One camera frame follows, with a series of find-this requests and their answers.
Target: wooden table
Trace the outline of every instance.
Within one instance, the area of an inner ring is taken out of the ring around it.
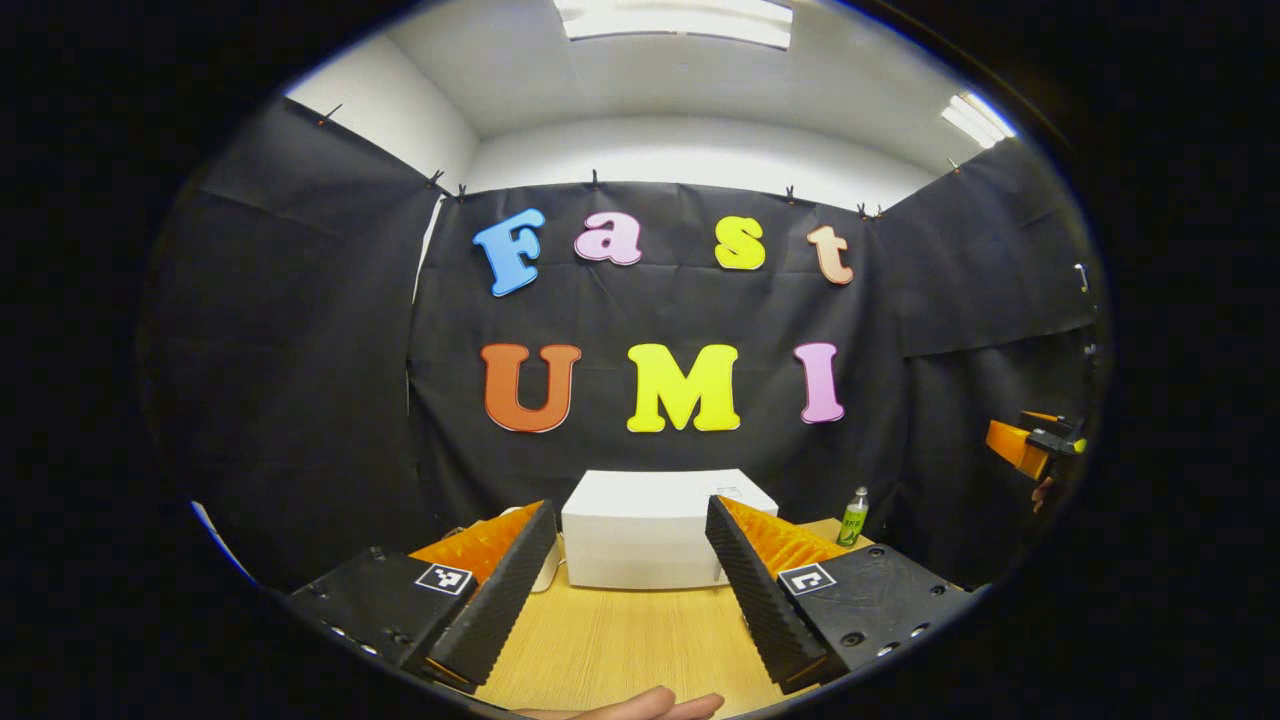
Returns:
[[[840,521],[801,527],[836,539]],[[552,587],[529,596],[476,698],[581,711],[666,685],[677,702],[719,693],[716,717],[731,717],[817,687],[783,696],[769,680],[728,585],[611,591],[572,587],[567,575],[561,565]]]

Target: plastic bottle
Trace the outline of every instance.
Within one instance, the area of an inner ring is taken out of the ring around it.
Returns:
[[[845,521],[840,525],[840,537],[836,538],[836,544],[840,547],[854,547],[858,542],[858,536],[863,534],[863,523],[867,521],[867,511],[870,505],[867,503],[867,488],[860,487],[854,493],[854,500],[849,501],[845,507]]]

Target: orange letter u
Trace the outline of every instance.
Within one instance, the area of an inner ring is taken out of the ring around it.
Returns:
[[[529,410],[518,400],[520,365],[529,359],[529,350],[522,345],[495,343],[480,351],[485,363],[484,409],[508,430],[544,433],[568,416],[573,363],[582,357],[582,351],[572,345],[548,345],[538,355],[547,361],[547,404]]]

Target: pink letter i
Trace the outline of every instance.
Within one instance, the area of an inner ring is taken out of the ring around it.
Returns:
[[[800,419],[805,423],[833,423],[845,416],[845,407],[836,402],[836,382],[832,378],[831,359],[836,346],[829,342],[809,342],[797,346],[796,357],[804,364],[805,389],[809,404]]]

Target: green bottle label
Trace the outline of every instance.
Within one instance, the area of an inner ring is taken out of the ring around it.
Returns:
[[[863,523],[865,520],[865,510],[845,510],[845,521],[840,525],[840,537],[836,538],[836,544],[852,547],[858,542],[858,536],[863,532]]]

